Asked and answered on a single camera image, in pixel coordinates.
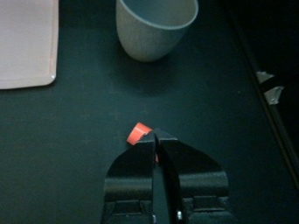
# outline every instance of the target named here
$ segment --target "white cup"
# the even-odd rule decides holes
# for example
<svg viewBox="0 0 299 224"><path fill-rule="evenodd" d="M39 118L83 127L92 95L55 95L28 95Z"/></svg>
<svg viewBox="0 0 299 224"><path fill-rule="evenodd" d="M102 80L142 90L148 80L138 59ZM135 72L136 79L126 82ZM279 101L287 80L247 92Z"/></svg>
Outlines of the white cup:
<svg viewBox="0 0 299 224"><path fill-rule="evenodd" d="M116 31L127 54L143 62L159 60L198 13L198 0L116 0Z"/></svg>

